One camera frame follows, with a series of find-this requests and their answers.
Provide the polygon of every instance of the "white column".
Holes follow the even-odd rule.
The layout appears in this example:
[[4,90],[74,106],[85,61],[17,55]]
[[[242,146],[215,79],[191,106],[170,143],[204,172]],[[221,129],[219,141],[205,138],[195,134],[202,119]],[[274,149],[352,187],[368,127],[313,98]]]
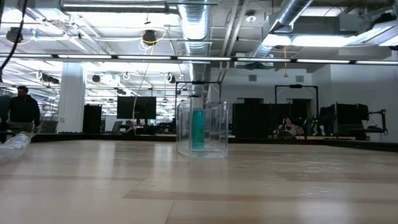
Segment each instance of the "white column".
[[398,50],[391,50],[391,56],[393,60],[398,60]]
[[58,106],[58,133],[83,131],[86,72],[82,65],[82,63],[63,63]]

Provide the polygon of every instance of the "silver ductwork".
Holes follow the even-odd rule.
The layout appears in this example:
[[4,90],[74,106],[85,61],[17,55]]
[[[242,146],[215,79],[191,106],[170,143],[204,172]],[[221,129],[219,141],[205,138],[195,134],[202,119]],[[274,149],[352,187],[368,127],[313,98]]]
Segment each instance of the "silver ductwork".
[[[184,39],[206,40],[210,30],[210,6],[202,4],[182,4],[178,6],[181,15],[181,25]],[[187,42],[185,49],[189,56],[209,55],[210,46],[207,43]],[[210,65],[207,63],[189,64],[191,81],[209,81]],[[202,86],[194,86],[193,94],[203,96]]]
[[277,20],[283,26],[292,26],[312,2],[313,0],[285,0],[278,12]]
[[[301,16],[304,10],[311,5],[313,0],[285,0],[282,3],[280,10],[276,17],[268,17],[265,21],[263,34],[264,39],[270,32],[285,32],[293,31],[293,23]],[[274,46],[264,45],[261,43],[251,52],[250,57],[263,58],[269,55]],[[253,70],[257,63],[249,63],[245,65],[248,70]]]

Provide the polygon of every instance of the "light wood tabletop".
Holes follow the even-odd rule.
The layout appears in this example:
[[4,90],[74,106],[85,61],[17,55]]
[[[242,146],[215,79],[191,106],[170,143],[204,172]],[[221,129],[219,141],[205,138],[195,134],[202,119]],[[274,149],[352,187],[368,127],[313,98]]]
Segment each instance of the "light wood tabletop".
[[4,224],[395,224],[398,154],[230,144],[191,159],[171,142],[34,143],[0,164]]

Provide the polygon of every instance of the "dark jacket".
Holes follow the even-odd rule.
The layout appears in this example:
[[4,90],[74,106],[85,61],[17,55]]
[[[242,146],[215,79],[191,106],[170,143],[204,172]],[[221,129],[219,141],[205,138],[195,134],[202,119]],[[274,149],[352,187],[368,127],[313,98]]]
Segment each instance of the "dark jacket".
[[32,122],[40,124],[40,109],[37,101],[31,96],[26,99],[14,97],[10,100],[10,120],[13,122]]

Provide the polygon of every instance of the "clear acrylic box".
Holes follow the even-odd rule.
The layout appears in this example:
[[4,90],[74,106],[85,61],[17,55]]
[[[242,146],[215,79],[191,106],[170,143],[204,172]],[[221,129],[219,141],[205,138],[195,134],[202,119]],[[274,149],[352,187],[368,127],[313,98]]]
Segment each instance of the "clear acrylic box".
[[177,106],[177,149],[194,158],[228,155],[228,100],[189,98]]

